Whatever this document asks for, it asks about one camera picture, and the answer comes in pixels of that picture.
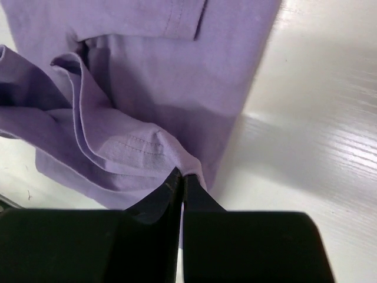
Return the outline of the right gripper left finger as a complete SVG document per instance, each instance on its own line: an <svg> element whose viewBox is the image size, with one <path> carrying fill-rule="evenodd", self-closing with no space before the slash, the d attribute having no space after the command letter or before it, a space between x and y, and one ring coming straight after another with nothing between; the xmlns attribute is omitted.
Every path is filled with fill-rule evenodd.
<svg viewBox="0 0 377 283"><path fill-rule="evenodd" d="M181 173L126 210L26 209L1 199L2 282L174 282Z"/></svg>

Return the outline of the purple t shirt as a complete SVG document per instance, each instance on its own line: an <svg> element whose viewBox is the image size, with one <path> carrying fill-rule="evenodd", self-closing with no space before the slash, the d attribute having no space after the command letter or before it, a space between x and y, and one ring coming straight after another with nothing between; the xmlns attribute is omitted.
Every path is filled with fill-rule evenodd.
<svg viewBox="0 0 377 283"><path fill-rule="evenodd" d="M1 136L126 209L178 169L214 183L279 1L2 1Z"/></svg>

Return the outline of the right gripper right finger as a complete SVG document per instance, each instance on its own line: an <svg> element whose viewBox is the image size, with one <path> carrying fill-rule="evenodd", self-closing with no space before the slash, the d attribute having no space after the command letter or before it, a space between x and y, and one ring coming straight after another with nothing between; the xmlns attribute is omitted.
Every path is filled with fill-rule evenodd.
<svg viewBox="0 0 377 283"><path fill-rule="evenodd" d="M186 282L333 282L318 227L303 212L228 211L184 179Z"/></svg>

